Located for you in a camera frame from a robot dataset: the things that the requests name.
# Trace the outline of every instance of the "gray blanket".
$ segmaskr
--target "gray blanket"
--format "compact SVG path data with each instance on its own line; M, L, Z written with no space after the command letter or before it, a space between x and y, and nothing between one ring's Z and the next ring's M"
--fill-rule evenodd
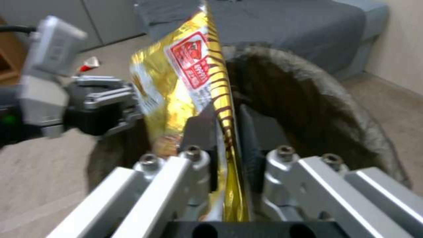
M153 40L197 11L198 0L138 0ZM293 52L334 73L353 59L364 12L331 0L209 0L222 44L265 43Z

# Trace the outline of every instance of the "gold foil bag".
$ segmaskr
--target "gold foil bag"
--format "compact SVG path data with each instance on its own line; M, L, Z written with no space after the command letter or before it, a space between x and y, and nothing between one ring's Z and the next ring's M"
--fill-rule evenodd
M176 155L187 119L213 103L226 146L226 181L218 173L218 190L225 193L222 219L248 221L228 73L206 6L159 42L136 52L131 74L153 152L159 156Z

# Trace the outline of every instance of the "red object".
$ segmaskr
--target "red object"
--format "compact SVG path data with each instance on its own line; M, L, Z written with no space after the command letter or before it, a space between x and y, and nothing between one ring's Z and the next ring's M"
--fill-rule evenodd
M92 67L89 67L87 65L82 65L79 69L79 72L85 72L85 71L88 71L90 69L92 69Z

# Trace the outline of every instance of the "white wall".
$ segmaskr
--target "white wall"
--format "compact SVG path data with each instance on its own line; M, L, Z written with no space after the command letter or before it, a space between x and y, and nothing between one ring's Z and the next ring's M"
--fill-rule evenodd
M423 95L423 0L384 0L387 28L376 41L366 71Z

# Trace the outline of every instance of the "black cable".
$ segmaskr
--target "black cable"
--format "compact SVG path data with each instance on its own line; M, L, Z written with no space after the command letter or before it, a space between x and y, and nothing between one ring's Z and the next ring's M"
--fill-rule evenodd
M22 25L0 25L0 32L22 32L29 34L33 31L37 31L37 28Z

